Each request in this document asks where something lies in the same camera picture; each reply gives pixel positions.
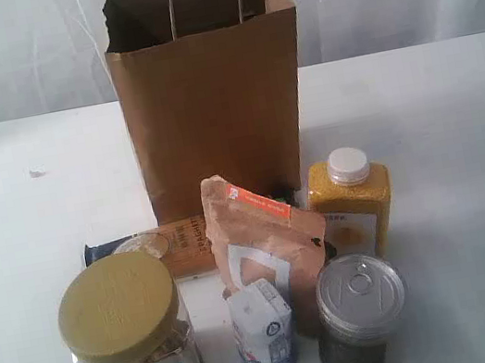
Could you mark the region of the brown paper pouch orange label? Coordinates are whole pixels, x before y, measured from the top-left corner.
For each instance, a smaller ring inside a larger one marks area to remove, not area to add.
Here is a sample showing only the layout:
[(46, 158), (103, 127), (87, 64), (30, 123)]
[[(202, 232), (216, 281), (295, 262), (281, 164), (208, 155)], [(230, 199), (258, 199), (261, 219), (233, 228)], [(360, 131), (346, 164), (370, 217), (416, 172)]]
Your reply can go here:
[(326, 260), (324, 217), (220, 176), (203, 179), (200, 188), (205, 235), (226, 292), (267, 279), (290, 305), (298, 333), (316, 338), (317, 278)]

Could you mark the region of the yellow grain bottle white cap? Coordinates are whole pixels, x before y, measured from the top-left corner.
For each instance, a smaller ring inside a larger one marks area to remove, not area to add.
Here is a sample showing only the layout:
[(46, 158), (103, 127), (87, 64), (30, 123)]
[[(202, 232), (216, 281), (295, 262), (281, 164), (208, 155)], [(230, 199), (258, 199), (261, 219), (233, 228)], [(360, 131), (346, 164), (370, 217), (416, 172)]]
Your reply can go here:
[(309, 210), (326, 220), (325, 241), (339, 255), (383, 257), (391, 207), (389, 171), (361, 149), (333, 150), (308, 171)]

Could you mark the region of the silver pull-tab can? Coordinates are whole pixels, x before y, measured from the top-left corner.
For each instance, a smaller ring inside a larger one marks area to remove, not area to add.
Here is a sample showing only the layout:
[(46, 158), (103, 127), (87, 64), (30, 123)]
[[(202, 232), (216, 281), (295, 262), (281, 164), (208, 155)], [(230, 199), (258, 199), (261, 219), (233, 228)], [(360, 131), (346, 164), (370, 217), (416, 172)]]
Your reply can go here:
[(320, 363), (385, 363), (406, 304), (392, 265), (361, 254), (332, 258), (319, 272)]

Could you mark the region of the brown paper bag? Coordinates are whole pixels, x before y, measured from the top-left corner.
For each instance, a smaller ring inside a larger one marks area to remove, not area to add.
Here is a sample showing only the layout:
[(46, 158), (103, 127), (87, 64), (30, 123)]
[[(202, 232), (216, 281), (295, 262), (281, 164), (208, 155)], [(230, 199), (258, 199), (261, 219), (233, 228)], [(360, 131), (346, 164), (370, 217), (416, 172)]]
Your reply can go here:
[(201, 181), (301, 187), (292, 0), (106, 0), (106, 63), (155, 218), (202, 212)]

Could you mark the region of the spaghetti packet blue orange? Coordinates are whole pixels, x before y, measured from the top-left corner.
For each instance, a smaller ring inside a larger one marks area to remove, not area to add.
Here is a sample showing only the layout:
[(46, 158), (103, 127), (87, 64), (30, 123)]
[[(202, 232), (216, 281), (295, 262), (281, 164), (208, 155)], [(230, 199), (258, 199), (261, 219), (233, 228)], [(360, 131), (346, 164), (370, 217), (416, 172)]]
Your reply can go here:
[(115, 252), (142, 251), (161, 260), (176, 279), (190, 278), (216, 270), (202, 216), (174, 221), (153, 230), (99, 244), (85, 245), (84, 266)]

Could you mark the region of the small white blue carton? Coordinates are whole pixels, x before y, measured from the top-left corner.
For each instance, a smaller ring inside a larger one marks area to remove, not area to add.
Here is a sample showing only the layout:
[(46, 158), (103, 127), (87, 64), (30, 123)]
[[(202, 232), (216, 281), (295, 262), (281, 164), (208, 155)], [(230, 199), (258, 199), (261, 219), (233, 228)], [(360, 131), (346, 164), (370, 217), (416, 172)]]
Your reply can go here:
[(227, 303), (244, 363), (297, 363), (292, 309), (272, 283), (259, 279), (231, 295)]

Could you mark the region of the clear jar gold lid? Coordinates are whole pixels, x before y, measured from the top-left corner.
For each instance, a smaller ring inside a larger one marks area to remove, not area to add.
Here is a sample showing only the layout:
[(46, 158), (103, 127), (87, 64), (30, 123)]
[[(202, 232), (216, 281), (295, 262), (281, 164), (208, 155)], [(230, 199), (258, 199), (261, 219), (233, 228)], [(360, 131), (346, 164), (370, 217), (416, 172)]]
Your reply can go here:
[(204, 363), (177, 283), (161, 260), (141, 251), (84, 269), (57, 317), (72, 363)]

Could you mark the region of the small white paper scrap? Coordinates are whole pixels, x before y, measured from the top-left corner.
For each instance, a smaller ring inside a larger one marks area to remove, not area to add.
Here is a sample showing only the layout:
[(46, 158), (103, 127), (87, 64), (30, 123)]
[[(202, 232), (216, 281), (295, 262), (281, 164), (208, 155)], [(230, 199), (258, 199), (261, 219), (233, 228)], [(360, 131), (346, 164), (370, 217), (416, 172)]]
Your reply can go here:
[(46, 174), (47, 172), (45, 170), (32, 170), (32, 169), (29, 170), (29, 176), (31, 176), (31, 178), (34, 178), (34, 179), (42, 178)]

